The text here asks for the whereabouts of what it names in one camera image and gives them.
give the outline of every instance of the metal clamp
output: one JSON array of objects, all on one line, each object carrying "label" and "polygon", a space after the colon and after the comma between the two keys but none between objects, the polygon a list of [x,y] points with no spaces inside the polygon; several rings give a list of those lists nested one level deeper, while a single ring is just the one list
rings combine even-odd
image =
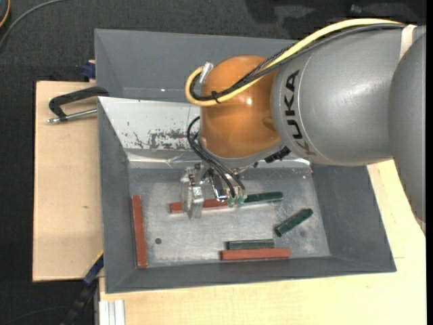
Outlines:
[{"label": "metal clamp", "polygon": [[66,114],[60,108],[62,105],[70,104],[71,102],[92,98],[93,96],[109,96],[108,91],[102,87],[92,87],[84,90],[74,91],[73,93],[56,96],[48,104],[49,109],[57,116],[56,118],[48,119],[48,123],[59,123],[69,121],[70,119],[87,116],[97,112],[97,109],[86,110],[73,114]]}]

